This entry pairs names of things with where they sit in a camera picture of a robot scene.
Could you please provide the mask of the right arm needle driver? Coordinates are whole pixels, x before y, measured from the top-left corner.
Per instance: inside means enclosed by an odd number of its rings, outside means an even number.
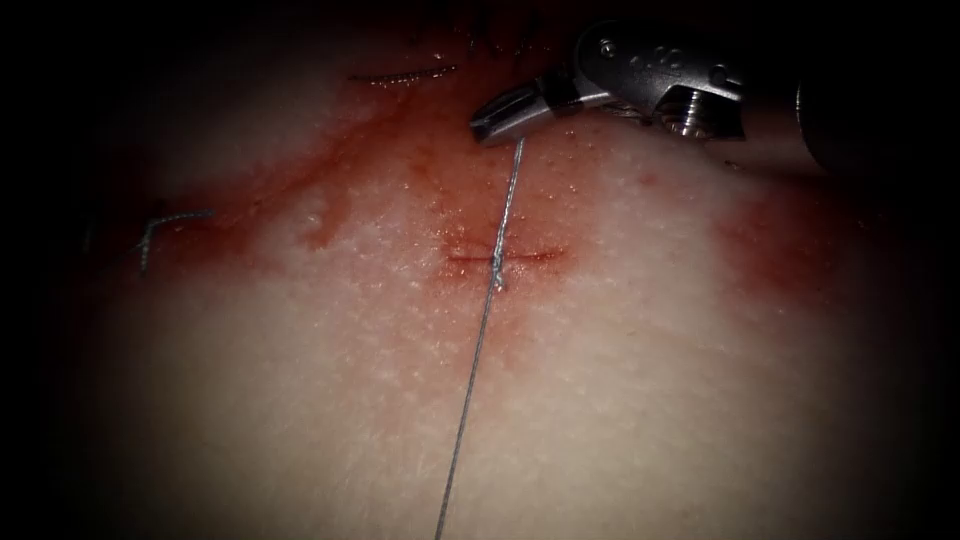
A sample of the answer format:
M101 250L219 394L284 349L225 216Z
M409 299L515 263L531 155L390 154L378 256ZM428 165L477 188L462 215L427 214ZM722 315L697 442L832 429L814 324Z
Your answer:
M539 78L548 109L570 115L618 108L647 124L699 140L738 140L744 63L680 30L604 20L580 32L570 57Z

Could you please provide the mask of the right arm needle driver jaw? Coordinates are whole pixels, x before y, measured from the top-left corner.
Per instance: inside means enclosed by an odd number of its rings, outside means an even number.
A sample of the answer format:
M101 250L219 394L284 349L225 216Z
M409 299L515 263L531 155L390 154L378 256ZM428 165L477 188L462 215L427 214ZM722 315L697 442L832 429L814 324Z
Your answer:
M540 85L531 81L505 90L479 107L470 118L469 126L471 129L507 129L546 112Z
M472 116L472 135L478 144L492 147L515 141L554 119L549 108L536 104L483 107Z

